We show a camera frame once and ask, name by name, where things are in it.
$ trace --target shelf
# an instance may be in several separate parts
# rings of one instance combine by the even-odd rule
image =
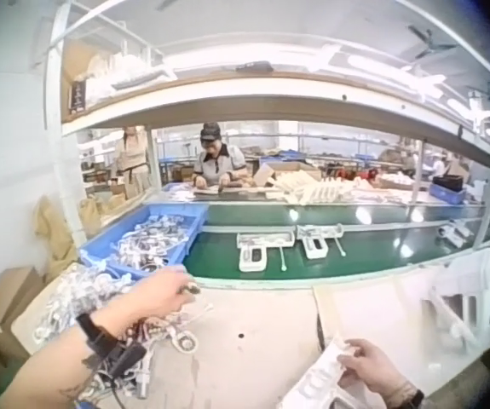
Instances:
[[[490,167],[490,143],[448,112],[371,85],[294,72],[217,73],[142,89],[69,117],[62,134],[92,127],[145,124],[159,129],[282,116],[405,135]]]

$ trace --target wrist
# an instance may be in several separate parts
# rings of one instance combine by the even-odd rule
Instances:
[[[398,388],[393,389],[391,392],[381,394],[381,396],[388,409],[396,409],[410,402],[417,392],[418,389],[412,383],[405,380]]]

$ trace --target beige uniform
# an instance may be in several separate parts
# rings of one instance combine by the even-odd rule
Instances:
[[[116,145],[116,166],[124,173],[127,199],[133,198],[152,186],[147,166],[147,136],[137,132],[127,142],[121,139]]]

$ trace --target white shelf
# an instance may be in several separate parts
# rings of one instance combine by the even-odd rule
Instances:
[[[70,135],[91,127],[139,124],[144,120],[152,121],[150,125],[153,127],[175,126],[178,121],[190,119],[186,118],[190,101],[202,101],[205,107],[210,104],[205,111],[221,120],[239,120],[248,115],[255,118],[261,116],[259,119],[269,119],[270,116],[276,119],[285,114],[293,120],[314,120],[326,124],[346,121],[349,125],[422,139],[490,165],[490,144],[445,112],[427,107],[419,101],[357,84],[327,82],[320,76],[296,78],[296,74],[288,74],[288,77],[282,75],[277,73],[268,78],[220,76],[208,81],[207,78],[198,78],[198,82],[182,80],[180,84],[175,81],[154,89],[144,89],[113,104],[93,107],[78,115],[73,121],[62,125],[62,134]],[[266,102],[266,107],[258,108],[259,101],[251,103],[255,97],[262,98],[262,101],[276,98],[279,103]],[[182,107],[187,110],[177,114]],[[163,112],[155,115],[157,110]]]

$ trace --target hand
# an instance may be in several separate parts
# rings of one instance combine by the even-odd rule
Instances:
[[[122,298],[130,304],[137,320],[152,316],[163,318],[193,301],[192,294],[182,291],[190,282],[193,277],[184,266],[169,266],[136,283]]]
[[[207,180],[203,176],[195,176],[195,187],[197,189],[206,189],[207,188]]]
[[[229,182],[231,182],[231,177],[228,173],[224,173],[218,180],[218,186],[227,186]]]
[[[380,348],[365,339],[349,339],[346,343],[357,349],[355,356],[339,355],[337,357],[339,363],[346,368],[339,386],[345,388],[361,380],[372,392],[383,397],[387,407],[398,407],[404,403],[404,398],[409,394],[411,394],[409,399],[415,395],[417,389],[398,372],[389,357]]]

